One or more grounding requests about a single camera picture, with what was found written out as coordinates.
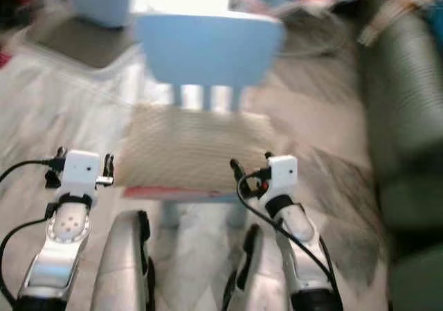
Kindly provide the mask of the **dark green fabric sofa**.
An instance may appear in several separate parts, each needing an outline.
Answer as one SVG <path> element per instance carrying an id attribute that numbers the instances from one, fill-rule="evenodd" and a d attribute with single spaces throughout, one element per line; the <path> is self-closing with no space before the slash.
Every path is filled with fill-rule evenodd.
<path id="1" fill-rule="evenodd" d="M 389 311 L 443 311 L 443 55 L 408 11 L 359 48 L 368 149 L 390 238 Z"/>

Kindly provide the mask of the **silver left robot leg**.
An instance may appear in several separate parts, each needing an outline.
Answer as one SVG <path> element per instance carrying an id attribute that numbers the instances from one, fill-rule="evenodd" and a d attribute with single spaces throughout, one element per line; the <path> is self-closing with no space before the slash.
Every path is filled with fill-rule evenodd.
<path id="1" fill-rule="evenodd" d="M 93 285 L 91 311 L 156 311 L 156 270 L 146 249 L 151 225 L 145 210 L 114 217 Z"/>

